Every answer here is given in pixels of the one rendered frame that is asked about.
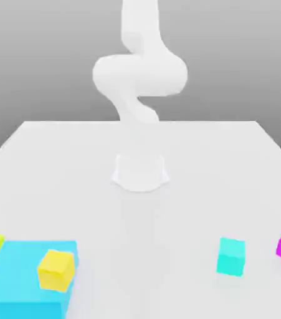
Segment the small turquoise cube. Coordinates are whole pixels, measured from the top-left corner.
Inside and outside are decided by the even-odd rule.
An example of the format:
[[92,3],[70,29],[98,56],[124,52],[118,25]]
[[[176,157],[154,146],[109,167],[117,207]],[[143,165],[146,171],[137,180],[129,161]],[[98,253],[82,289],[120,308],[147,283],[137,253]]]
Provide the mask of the small turquoise cube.
[[241,277],[245,265],[245,242],[220,238],[216,272]]

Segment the large light blue box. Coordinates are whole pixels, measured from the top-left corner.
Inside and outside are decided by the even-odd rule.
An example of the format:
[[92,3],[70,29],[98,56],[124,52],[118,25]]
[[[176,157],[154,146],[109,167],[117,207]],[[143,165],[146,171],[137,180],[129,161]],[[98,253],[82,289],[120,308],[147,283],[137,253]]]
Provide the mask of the large light blue box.
[[74,240],[7,240],[0,249],[0,319],[66,319],[72,283],[65,293],[43,290],[37,268],[49,249],[71,252]]

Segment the small yellow cube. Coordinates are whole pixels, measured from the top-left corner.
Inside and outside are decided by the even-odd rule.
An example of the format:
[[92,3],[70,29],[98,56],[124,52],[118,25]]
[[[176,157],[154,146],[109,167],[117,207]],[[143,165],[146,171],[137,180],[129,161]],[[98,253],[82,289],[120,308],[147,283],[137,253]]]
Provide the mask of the small yellow cube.
[[74,254],[49,249],[37,267],[37,274],[41,289],[65,293],[75,275]]

